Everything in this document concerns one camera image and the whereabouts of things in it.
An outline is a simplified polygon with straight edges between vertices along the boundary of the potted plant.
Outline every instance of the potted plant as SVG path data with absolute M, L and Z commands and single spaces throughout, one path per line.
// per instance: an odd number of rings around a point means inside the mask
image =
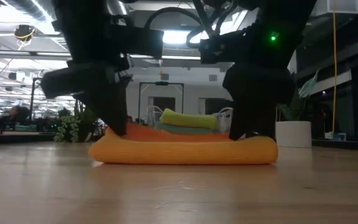
M 82 103 L 76 101 L 74 115 L 60 117 L 61 124 L 54 138 L 55 141 L 86 142 L 92 136 L 98 117 L 90 108 L 84 108 Z
M 277 105 L 277 109 L 286 121 L 276 122 L 276 141 L 281 147 L 311 147 L 311 124 L 302 121 L 306 102 L 316 84 L 316 75 L 308 80 L 299 90 L 296 88 L 289 105 Z

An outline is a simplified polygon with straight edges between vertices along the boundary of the person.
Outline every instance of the person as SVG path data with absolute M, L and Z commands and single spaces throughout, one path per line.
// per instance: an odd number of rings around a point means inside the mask
M 7 116 L 0 118 L 0 129 L 5 129 L 6 125 L 13 126 L 17 123 L 24 125 L 26 119 L 30 116 L 30 110 L 25 106 L 12 107 Z

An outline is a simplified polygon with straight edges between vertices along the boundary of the folded towel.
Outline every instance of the folded towel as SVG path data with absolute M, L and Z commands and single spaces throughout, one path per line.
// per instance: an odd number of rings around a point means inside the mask
M 218 120 L 212 115 L 186 115 L 165 109 L 160 117 L 163 124 L 181 127 L 216 129 Z
M 161 122 L 158 122 L 155 128 L 157 130 L 164 130 L 172 134 L 214 134 L 214 130 L 208 128 L 179 127 L 169 124 L 163 124 Z

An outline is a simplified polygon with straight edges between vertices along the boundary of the white planter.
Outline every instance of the white planter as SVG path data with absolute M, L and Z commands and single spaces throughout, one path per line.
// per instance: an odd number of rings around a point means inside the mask
M 276 122 L 277 146 L 311 147 L 311 125 L 309 121 Z

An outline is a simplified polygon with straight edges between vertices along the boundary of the yellow towel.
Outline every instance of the yellow towel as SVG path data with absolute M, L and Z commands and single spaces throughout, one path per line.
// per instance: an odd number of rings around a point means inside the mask
M 186 115 L 176 113 L 170 109 L 165 109 L 160 121 L 163 124 L 191 127 L 216 129 L 218 120 L 212 115 Z

